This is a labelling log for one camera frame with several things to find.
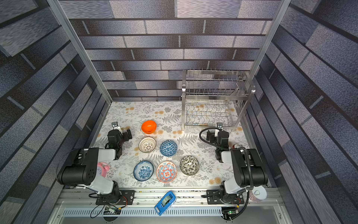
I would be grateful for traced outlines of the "white lattice pattern bowl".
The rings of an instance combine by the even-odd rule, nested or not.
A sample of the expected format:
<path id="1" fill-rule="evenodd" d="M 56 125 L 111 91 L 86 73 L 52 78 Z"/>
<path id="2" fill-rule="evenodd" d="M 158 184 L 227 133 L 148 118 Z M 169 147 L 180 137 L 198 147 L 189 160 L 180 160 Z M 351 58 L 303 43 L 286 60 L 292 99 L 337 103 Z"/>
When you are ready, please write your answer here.
<path id="1" fill-rule="evenodd" d="M 145 137 L 139 143 L 139 150 L 143 153 L 150 153 L 156 147 L 156 140 L 152 137 Z"/>

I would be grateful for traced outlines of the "orange bowl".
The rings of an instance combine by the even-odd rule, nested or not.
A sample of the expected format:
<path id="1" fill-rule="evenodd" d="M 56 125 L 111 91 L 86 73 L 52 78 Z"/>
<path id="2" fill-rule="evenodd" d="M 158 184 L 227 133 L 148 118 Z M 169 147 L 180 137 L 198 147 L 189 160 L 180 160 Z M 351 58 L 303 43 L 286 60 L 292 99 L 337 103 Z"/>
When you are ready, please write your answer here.
<path id="1" fill-rule="evenodd" d="M 146 134 L 152 134 L 156 131 L 156 129 L 157 129 L 157 124 L 153 120 L 145 121 L 141 126 L 141 130 Z"/>

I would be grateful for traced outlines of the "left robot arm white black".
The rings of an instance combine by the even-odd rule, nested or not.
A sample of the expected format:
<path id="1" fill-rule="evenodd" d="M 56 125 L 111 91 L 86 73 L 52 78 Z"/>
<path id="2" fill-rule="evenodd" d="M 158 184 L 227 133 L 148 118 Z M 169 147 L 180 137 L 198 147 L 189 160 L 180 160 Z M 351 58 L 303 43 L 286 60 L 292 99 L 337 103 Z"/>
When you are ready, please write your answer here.
<path id="1" fill-rule="evenodd" d="M 56 180 L 66 186 L 89 189 L 96 205 L 132 205 L 133 190 L 121 190 L 116 181 L 106 177 L 108 161 L 116 161 L 123 151 L 123 144 L 132 139 L 130 129 L 122 131 L 117 122 L 107 134 L 105 148 L 77 148 L 69 155 L 61 168 L 56 170 Z"/>

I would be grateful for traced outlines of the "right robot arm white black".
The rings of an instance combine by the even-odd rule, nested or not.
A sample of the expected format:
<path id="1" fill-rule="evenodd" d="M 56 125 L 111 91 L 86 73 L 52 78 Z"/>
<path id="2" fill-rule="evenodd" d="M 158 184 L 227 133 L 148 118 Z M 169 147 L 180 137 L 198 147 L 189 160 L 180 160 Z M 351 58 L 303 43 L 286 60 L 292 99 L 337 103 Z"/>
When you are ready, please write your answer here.
<path id="1" fill-rule="evenodd" d="M 240 146 L 229 146 L 229 132 L 223 130 L 222 124 L 200 131 L 199 138 L 204 143 L 215 147 L 215 158 L 220 163 L 232 165 L 233 177 L 222 181 L 218 190 L 207 190 L 206 198 L 209 204 L 244 203 L 244 193 L 249 193 L 254 187 L 266 185 L 268 175 L 256 149 Z"/>

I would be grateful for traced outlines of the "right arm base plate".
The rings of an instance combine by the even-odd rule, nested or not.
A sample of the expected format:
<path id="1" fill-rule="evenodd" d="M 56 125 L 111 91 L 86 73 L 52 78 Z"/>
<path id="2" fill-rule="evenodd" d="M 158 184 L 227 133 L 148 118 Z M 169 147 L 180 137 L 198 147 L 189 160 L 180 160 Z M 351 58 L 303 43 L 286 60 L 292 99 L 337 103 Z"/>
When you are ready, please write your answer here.
<path id="1" fill-rule="evenodd" d="M 244 198 L 242 194 L 227 194 L 221 190 L 210 190 L 206 191 L 206 195 L 203 196 L 207 199 L 207 203 L 209 205 L 213 204 L 233 204 L 233 205 L 241 205 L 245 204 Z"/>

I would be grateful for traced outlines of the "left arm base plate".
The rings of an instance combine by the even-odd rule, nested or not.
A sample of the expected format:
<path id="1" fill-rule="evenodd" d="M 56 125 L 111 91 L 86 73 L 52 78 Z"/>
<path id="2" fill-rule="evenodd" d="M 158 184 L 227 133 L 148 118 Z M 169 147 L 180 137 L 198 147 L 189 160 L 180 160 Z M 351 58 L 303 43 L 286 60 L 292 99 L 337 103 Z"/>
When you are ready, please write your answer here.
<path id="1" fill-rule="evenodd" d="M 98 195 L 96 205 L 132 205 L 134 194 L 134 190 L 122 190 L 111 194 Z"/>

